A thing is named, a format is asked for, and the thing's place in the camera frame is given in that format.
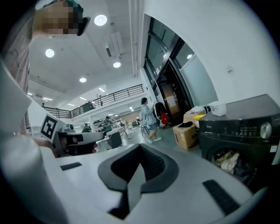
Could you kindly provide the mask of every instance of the cardboard box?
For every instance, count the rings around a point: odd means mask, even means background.
[[[195,123],[196,120],[194,119],[195,116],[197,115],[201,115],[201,114],[206,114],[205,111],[201,111],[201,112],[198,112],[198,113],[194,113],[194,114],[184,114],[184,120],[183,120],[183,123],[187,123],[189,121]]]
[[[176,143],[184,150],[189,150],[198,141],[195,126],[189,128],[179,128],[178,126],[173,127]]]

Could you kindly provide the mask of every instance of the woman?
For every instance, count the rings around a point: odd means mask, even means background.
[[[148,138],[146,138],[146,140],[148,143],[152,144],[151,138],[153,136],[156,137],[156,139],[154,140],[155,142],[161,140],[161,138],[157,137],[156,135],[156,132],[158,131],[158,124],[156,122],[156,119],[154,118],[153,110],[147,107],[147,103],[148,103],[147,98],[144,97],[141,99],[142,119],[146,121],[146,124],[150,126],[150,130],[151,130],[150,135]]]

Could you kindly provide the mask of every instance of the red bag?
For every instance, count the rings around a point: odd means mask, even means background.
[[[168,124],[167,116],[166,116],[166,114],[163,113],[163,112],[161,113],[161,122],[162,122],[163,124],[165,124],[165,125]]]

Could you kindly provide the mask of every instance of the white sneakers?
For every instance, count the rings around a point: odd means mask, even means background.
[[[151,139],[148,139],[148,138],[145,138],[147,140],[148,143],[152,144],[152,140]]]
[[[158,137],[157,139],[155,139],[154,141],[155,142],[157,142],[157,141],[159,141],[159,140],[161,140],[161,138],[160,137]]]

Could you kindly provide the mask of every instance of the washing machine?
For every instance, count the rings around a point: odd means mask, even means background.
[[[222,117],[199,120],[202,157],[219,164],[226,153],[239,153],[233,175],[257,191],[267,183],[280,140],[280,107],[267,94],[226,104]]]

